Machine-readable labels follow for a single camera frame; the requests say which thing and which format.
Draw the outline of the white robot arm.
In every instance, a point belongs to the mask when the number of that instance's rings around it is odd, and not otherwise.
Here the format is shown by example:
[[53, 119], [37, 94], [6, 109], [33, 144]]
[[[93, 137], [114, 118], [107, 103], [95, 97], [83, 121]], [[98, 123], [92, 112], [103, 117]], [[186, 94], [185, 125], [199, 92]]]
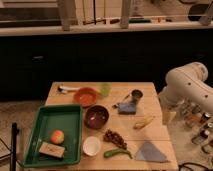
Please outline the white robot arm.
[[164, 125], [171, 122], [177, 107], [185, 100], [190, 100], [205, 112], [213, 114], [213, 87], [205, 83], [207, 78], [208, 69], [200, 62], [176, 67], [166, 74], [166, 86], [158, 94]]

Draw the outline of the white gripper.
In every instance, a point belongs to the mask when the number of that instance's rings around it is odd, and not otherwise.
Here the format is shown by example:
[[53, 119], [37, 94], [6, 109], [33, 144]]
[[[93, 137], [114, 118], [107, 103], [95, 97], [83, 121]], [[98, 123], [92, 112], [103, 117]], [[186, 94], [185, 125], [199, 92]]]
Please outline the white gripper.
[[162, 109], [162, 123], [168, 125], [176, 116], [176, 111], [175, 104], [169, 97], [166, 87], [158, 94], [158, 99]]

